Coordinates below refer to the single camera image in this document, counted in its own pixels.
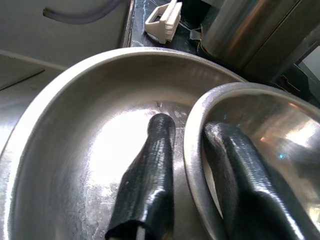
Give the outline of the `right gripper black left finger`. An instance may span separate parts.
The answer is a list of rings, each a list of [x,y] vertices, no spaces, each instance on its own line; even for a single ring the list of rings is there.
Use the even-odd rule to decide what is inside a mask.
[[[174,120],[154,115],[147,139],[122,176],[107,240],[170,240],[174,229]]]

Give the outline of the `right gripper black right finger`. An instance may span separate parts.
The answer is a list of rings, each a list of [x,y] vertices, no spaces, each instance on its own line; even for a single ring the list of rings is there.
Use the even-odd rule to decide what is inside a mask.
[[[203,143],[230,239],[309,239],[308,217],[294,192],[241,130],[209,122]]]

